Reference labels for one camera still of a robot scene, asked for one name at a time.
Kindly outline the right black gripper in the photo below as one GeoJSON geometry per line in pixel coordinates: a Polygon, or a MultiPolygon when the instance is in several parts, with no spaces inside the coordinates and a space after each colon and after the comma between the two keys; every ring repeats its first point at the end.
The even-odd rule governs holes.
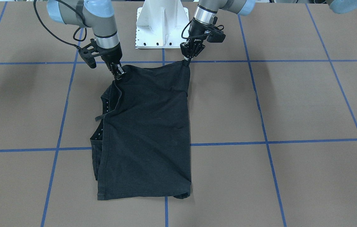
{"type": "Polygon", "coordinates": [[[123,54],[120,44],[109,49],[102,48],[102,60],[106,64],[111,65],[111,72],[114,75],[115,80],[120,80],[126,73],[120,63],[122,56],[123,54]]]}

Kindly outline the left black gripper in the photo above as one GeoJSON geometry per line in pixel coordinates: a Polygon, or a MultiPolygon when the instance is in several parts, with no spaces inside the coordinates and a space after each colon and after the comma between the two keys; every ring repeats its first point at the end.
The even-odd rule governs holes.
{"type": "Polygon", "coordinates": [[[207,25],[197,19],[192,19],[185,28],[188,29],[188,36],[184,37],[184,31],[181,37],[186,41],[180,44],[181,53],[184,57],[183,65],[188,67],[193,58],[197,57],[205,48],[203,41],[207,39],[207,25]]]}

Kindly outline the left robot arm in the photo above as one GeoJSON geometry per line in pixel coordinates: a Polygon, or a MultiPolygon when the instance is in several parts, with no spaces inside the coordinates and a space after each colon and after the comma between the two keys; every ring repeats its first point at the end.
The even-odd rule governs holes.
{"type": "Polygon", "coordinates": [[[241,19],[243,44],[218,45],[212,60],[240,60],[236,54],[245,49],[245,61],[276,62],[357,62],[357,0],[325,0],[308,4],[299,0],[281,3],[257,3],[255,0],[200,0],[193,21],[197,31],[186,36],[200,36],[201,26],[212,25],[219,11],[233,13],[228,21],[241,19]]]}

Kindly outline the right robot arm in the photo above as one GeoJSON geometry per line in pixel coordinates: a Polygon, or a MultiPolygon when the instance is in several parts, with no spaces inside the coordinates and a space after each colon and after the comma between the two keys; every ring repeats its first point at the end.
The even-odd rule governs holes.
{"type": "Polygon", "coordinates": [[[49,0],[49,17],[59,23],[91,28],[94,38],[84,47],[77,47],[80,57],[90,68],[96,68],[96,57],[101,57],[115,79],[125,71],[121,65],[120,44],[114,8],[110,0],[49,0]]]}

